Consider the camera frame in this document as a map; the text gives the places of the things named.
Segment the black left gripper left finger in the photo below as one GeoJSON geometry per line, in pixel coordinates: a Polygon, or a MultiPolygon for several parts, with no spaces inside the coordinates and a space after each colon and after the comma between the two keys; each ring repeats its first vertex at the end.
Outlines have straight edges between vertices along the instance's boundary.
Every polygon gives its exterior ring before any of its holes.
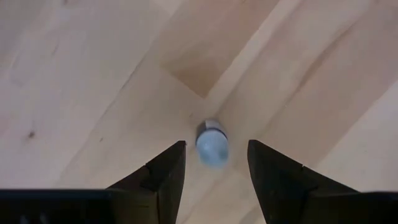
{"type": "Polygon", "coordinates": [[[144,166],[108,187],[116,194],[116,223],[177,221],[185,180],[186,142],[177,141],[144,166]]]}

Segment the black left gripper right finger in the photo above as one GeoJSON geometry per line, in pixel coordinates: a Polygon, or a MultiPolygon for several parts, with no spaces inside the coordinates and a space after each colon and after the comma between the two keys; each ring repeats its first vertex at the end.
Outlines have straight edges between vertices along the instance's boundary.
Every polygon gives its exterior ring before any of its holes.
{"type": "Polygon", "coordinates": [[[258,140],[248,142],[248,165],[267,223],[299,223],[313,192],[322,195],[357,192],[258,140]]]}

